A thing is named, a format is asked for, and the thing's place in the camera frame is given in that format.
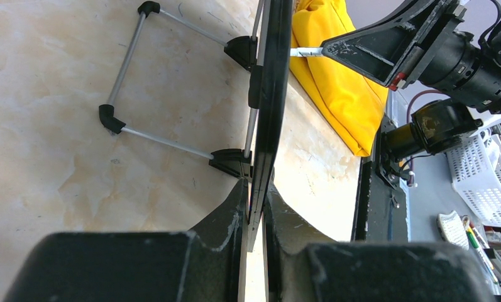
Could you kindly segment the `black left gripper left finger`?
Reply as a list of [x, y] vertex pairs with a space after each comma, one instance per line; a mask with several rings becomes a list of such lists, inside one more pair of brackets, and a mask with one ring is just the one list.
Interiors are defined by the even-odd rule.
[[62, 232], [27, 256], [6, 301], [243, 301], [248, 181], [189, 230]]

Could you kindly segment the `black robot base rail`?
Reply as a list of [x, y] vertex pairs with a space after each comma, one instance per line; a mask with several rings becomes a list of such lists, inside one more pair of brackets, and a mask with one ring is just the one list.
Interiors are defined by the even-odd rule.
[[398, 163], [390, 159], [382, 135], [396, 129], [384, 116], [375, 136], [371, 155], [361, 159], [352, 241], [408, 242], [408, 201], [401, 179], [394, 172]]

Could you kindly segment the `white marker pen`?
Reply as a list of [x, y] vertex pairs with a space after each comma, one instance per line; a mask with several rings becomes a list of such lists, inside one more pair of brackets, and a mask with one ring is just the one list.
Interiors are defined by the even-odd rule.
[[291, 57], [322, 57], [322, 47], [296, 47], [290, 49]]

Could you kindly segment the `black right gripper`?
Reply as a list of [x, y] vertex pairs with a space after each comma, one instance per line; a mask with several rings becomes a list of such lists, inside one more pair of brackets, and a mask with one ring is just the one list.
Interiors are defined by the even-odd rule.
[[399, 73], [401, 89], [428, 86], [461, 57], [454, 31], [465, 11], [459, 1], [404, 1], [373, 24], [324, 40], [322, 54], [385, 87]]

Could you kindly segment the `small black-framed whiteboard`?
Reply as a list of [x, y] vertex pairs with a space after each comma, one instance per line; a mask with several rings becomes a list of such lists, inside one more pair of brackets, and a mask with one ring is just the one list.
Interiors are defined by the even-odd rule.
[[99, 121], [115, 134], [130, 133], [204, 157], [211, 167], [238, 180], [226, 200], [188, 232], [165, 234], [169, 241], [165, 273], [177, 301], [245, 298], [246, 255], [253, 249], [273, 187], [287, 93], [292, 8], [292, 1], [260, 1], [252, 35], [223, 43], [225, 54], [250, 73], [250, 116], [244, 148], [212, 153], [134, 130], [115, 117], [114, 102], [144, 22], [153, 13], [163, 14], [154, 1], [145, 1], [137, 9], [135, 32], [108, 100], [98, 109]]

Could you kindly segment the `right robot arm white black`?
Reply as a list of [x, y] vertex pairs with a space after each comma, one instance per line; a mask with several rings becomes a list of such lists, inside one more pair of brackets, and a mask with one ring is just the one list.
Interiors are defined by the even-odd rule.
[[414, 82], [446, 96], [387, 132], [386, 153], [403, 159], [438, 154], [481, 127], [470, 109], [501, 115], [501, 15], [472, 44], [459, 31], [459, 1], [405, 1], [384, 19], [321, 43], [322, 54], [391, 90]]

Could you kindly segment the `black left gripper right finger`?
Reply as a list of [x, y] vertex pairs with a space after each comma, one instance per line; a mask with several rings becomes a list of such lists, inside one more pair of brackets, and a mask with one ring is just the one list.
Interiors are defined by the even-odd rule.
[[270, 186], [263, 204], [267, 301], [494, 301], [474, 258], [449, 243], [337, 242]]

